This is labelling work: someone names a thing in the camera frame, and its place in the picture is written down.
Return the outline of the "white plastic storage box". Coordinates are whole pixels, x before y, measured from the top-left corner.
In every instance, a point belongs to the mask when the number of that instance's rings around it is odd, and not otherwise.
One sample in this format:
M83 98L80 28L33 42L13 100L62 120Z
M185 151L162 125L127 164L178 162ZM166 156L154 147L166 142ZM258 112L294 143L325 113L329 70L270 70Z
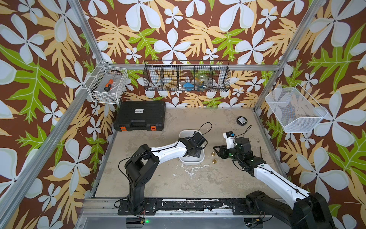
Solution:
M189 137L189 136L192 137L194 135L194 132L196 132L196 130L183 130L180 132L179 138L185 138L185 137ZM204 149L201 150L200 157L185 156L185 157L180 157L179 159L184 165L190 165L190 166L199 165L205 159L205 150Z

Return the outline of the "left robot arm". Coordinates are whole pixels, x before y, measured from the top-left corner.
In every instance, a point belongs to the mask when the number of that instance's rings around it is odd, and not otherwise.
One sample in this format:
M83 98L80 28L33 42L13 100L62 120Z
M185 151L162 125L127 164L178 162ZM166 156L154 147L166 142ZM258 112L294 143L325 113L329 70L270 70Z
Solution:
M133 215L143 212L145 205L144 189L151 180L158 165L180 157L200 157L208 141L198 131L193 136L179 138L176 142L157 148L144 144L125 163L126 177L129 180L128 208Z

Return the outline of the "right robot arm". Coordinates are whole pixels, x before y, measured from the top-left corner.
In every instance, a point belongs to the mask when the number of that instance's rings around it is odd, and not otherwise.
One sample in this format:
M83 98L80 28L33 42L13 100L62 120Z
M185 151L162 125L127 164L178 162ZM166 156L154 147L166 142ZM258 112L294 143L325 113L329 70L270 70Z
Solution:
M248 138L225 136L226 145L213 150L221 159L230 159L240 171L265 183L283 202L269 197L262 191L247 195L245 208L248 213L265 213L284 222L293 229L334 229L325 198L310 193L293 184L271 168L261 157L252 152Z

